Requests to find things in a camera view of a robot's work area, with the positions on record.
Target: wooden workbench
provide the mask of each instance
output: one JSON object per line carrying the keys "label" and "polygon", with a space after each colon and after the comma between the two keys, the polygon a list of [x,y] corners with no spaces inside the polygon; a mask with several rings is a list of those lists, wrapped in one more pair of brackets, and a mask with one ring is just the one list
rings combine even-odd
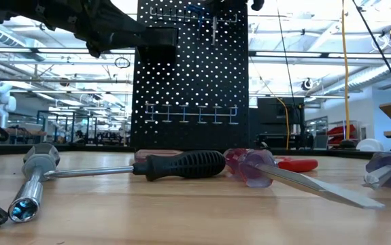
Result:
{"label": "wooden workbench", "polygon": [[[0,206],[24,178],[22,155],[0,156]],[[63,152],[59,169],[129,165],[133,154]],[[44,183],[37,218],[6,222],[0,244],[391,244],[391,189],[361,187],[366,161],[318,157],[309,173],[385,203],[361,210],[274,182],[251,189],[224,175],[204,180],[119,174]]]}

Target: black pegboard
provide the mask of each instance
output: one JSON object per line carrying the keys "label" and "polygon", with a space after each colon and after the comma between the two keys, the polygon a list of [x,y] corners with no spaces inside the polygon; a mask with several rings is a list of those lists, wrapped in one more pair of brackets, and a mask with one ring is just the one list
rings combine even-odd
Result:
{"label": "black pegboard", "polygon": [[[212,23],[205,20],[198,32],[196,14],[189,4],[204,1],[139,0],[137,20],[151,27],[179,29],[176,63],[142,63],[135,57],[131,146],[136,148],[245,148],[248,147],[248,18],[246,6],[223,12],[212,46]],[[185,121],[181,105],[187,105]],[[203,105],[203,123],[199,106]]]}

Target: screwdriver shaft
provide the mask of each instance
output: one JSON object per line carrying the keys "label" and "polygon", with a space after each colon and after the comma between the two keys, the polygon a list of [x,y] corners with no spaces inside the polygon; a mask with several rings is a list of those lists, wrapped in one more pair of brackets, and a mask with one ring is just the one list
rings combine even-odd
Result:
{"label": "screwdriver shaft", "polygon": [[256,169],[269,178],[287,184],[293,188],[318,195],[325,199],[343,203],[357,208],[382,209],[384,204],[341,187],[328,184],[303,174],[294,173],[269,165],[256,165]]}
{"label": "screwdriver shaft", "polygon": [[364,176],[365,186],[371,187],[376,190],[379,189],[384,183],[391,178],[391,165],[381,167],[371,173],[367,173]]}
{"label": "screwdriver shaft", "polygon": [[75,170],[60,170],[60,171],[48,171],[44,174],[44,177],[48,179],[58,178],[71,178],[81,176],[98,176],[105,174],[123,174],[133,172],[133,166],[124,167],[103,167],[95,169],[75,169]]}

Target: ceiling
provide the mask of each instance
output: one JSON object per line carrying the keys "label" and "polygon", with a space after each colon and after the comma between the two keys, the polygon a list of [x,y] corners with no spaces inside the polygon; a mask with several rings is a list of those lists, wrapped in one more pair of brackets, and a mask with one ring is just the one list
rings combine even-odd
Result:
{"label": "ceiling", "polygon": [[[123,12],[136,19],[137,1],[112,1]],[[343,52],[341,38],[341,1],[326,0],[278,0],[279,15],[284,36],[284,45],[288,52]],[[374,34],[391,28],[391,0],[364,0],[363,14]],[[347,18],[345,21],[347,51],[354,53],[376,53],[372,47],[371,37],[363,24],[358,12],[347,1]],[[277,4],[275,0],[266,0],[261,11],[248,11],[249,49],[255,51],[284,51],[282,35],[280,33],[279,19],[277,17]],[[41,23],[24,17],[15,17],[3,23],[7,31],[13,31],[20,39],[36,40],[48,48],[85,48],[85,42],[76,39],[72,33],[62,29],[50,31]],[[391,53],[391,42],[380,39],[384,52]],[[61,86],[59,83],[37,82],[32,83],[36,89],[56,91],[113,91],[131,93],[133,91],[133,66],[120,69],[114,65],[115,59],[124,57],[132,64],[132,54],[105,54],[100,59],[89,54],[46,54],[45,61],[37,63],[34,60],[20,58],[13,54],[0,53],[0,61],[25,71],[27,74],[37,74],[41,79],[86,80],[88,82],[71,83]],[[284,65],[284,58],[250,59],[250,94],[269,93],[267,86],[274,93],[291,92],[288,68]],[[289,72],[294,93],[305,93],[301,89],[301,82],[311,79],[319,82],[320,86],[330,86],[345,77],[343,59],[338,61],[315,61],[315,59],[293,59],[290,62]],[[382,61],[362,60],[352,61],[349,66],[350,73],[366,69],[367,67],[382,66]],[[0,65],[0,72],[6,67]],[[24,73],[10,76],[23,76]],[[79,101],[88,106],[99,105],[100,100],[90,95],[74,94],[47,94],[53,99],[68,99]],[[124,116],[131,115],[131,95],[105,95],[102,101],[106,106],[126,108]]]}

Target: white humanoid robot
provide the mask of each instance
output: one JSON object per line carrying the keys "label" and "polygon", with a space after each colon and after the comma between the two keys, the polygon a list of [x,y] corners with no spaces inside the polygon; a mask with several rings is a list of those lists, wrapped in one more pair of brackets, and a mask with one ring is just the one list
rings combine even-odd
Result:
{"label": "white humanoid robot", "polygon": [[0,82],[0,127],[6,128],[8,112],[16,110],[16,98],[11,96],[10,90],[12,85]]}

